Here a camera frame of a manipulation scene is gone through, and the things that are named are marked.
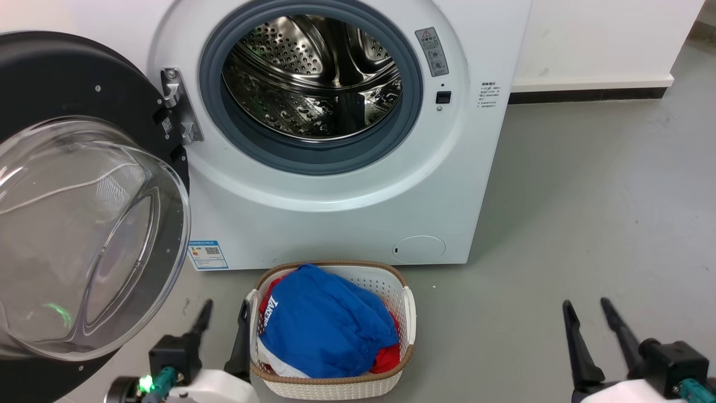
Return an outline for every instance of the basket handle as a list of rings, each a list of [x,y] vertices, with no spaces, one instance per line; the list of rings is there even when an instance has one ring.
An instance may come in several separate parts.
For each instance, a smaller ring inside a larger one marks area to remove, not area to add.
[[[407,285],[405,290],[405,306],[408,308],[408,319],[410,320],[410,333],[408,336],[408,344],[415,344],[415,334],[417,333],[417,314],[415,309],[415,298],[412,296],[412,291]]]
[[[249,306],[249,314],[248,314],[248,342],[249,342],[249,352],[251,353],[251,361],[253,363],[258,363],[258,358],[256,357],[256,338],[258,338],[258,321],[259,321],[259,314],[258,314],[258,306],[261,304],[258,301],[259,294],[257,289],[253,289],[247,296],[246,300],[248,301]]]

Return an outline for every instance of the open door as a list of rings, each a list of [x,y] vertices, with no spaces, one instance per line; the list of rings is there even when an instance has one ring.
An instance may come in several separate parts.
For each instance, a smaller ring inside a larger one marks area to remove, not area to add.
[[[2,384],[18,386],[9,401],[53,402],[154,316],[178,276],[183,127],[136,67],[72,35],[1,35],[0,89]],[[29,379],[42,386],[20,386]]]

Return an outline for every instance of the white plastic basket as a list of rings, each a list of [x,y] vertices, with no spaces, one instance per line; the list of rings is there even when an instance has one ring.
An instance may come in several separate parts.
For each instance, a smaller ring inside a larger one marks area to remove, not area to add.
[[[258,359],[256,343],[260,320],[258,307],[266,297],[269,285],[276,278],[294,271],[303,263],[292,263],[275,267],[266,272],[246,299],[251,304],[251,371],[262,378],[268,387],[279,396],[306,400],[349,400],[375,397],[390,392],[397,384],[402,370],[410,361],[415,342],[415,300],[405,279],[389,265],[360,261],[319,261],[311,262],[321,269],[350,280],[355,285],[378,295],[400,324],[400,363],[393,370],[383,374],[370,374],[352,378],[288,378],[267,369]]]

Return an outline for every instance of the door hinge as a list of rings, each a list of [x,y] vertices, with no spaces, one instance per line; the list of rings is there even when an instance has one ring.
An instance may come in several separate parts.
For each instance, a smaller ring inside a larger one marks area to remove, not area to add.
[[[191,106],[191,101],[189,101],[189,94],[186,92],[181,71],[167,68],[163,69],[160,75],[164,91],[164,106],[171,109],[181,123],[182,143],[204,141],[204,135],[196,121],[196,114]]]

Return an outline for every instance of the concrete floor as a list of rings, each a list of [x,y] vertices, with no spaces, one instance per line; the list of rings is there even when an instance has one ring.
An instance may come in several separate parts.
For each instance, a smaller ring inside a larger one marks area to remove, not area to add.
[[[570,299],[595,362],[626,374],[599,298],[640,338],[686,340],[716,359],[716,52],[687,45],[663,100],[508,109],[467,265],[405,267],[415,355],[370,402],[568,402],[561,315]],[[221,368],[259,272],[185,267],[157,317],[66,402],[101,402],[147,351],[216,309],[202,358]],[[260,381],[262,403],[286,402]]]

